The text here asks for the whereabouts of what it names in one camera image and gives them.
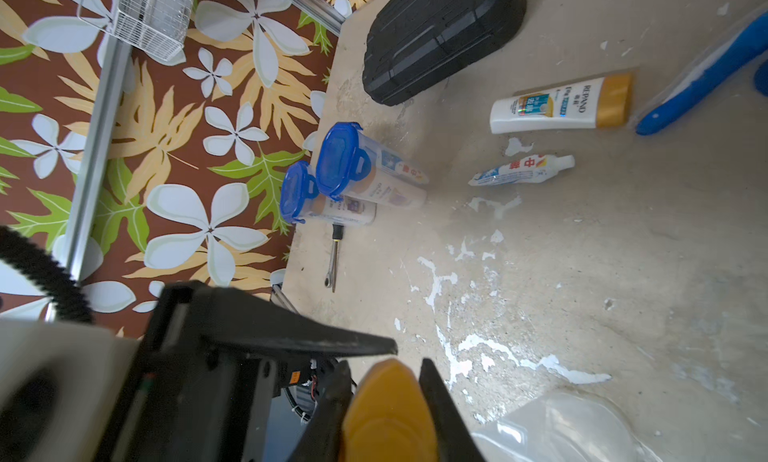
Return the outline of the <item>white bottle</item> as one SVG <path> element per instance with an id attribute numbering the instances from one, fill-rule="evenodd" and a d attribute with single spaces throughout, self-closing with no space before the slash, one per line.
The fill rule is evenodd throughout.
<path id="1" fill-rule="evenodd" d="M 342 422 L 340 461 L 436 461 L 435 425 L 413 371 L 391 358 L 365 375 Z"/>

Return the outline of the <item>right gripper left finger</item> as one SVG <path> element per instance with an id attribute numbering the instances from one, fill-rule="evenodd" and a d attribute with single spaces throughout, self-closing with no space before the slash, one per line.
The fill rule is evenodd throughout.
<path id="1" fill-rule="evenodd" d="M 347 361 L 341 361 L 330 375 L 315 413 L 288 461 L 337 461 L 342 424 L 352 397 L 351 370 Z"/>

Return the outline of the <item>toothpaste tube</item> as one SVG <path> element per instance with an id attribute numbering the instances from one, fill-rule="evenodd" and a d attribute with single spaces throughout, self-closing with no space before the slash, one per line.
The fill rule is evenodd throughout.
<path id="1" fill-rule="evenodd" d="M 542 183 L 560 172 L 575 167 L 572 155 L 531 155 L 497 168 L 475 174 L 469 186 L 497 186 L 518 183 Z"/>

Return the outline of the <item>white bottle horizontal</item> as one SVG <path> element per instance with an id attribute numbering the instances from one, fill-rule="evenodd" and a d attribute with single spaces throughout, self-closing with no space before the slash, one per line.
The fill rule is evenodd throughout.
<path id="1" fill-rule="evenodd" d="M 494 134 L 540 130 L 613 128 L 627 122 L 633 74 L 618 73 L 514 95 L 496 101 Z"/>

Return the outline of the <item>blue toothbrush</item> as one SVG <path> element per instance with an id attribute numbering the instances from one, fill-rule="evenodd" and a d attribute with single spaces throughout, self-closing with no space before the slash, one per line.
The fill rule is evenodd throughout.
<path id="1" fill-rule="evenodd" d="M 635 133 L 654 135 L 689 113 L 741 68 L 767 52 L 767 5 L 737 22 L 641 110 Z"/>

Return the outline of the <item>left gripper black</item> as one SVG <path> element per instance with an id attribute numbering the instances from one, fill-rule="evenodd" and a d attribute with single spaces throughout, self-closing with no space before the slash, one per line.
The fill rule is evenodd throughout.
<path id="1" fill-rule="evenodd" d="M 396 342 L 313 321 L 235 288 L 166 286 L 96 461 L 259 461 L 271 401 L 312 362 L 394 355 Z"/>

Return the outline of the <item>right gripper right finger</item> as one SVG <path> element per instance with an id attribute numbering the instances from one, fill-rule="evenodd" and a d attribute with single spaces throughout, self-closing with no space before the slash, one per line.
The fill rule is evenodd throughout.
<path id="1" fill-rule="evenodd" d="M 431 359 L 422 360 L 418 381 L 434 423 L 438 460 L 483 462 L 480 450 Z"/>

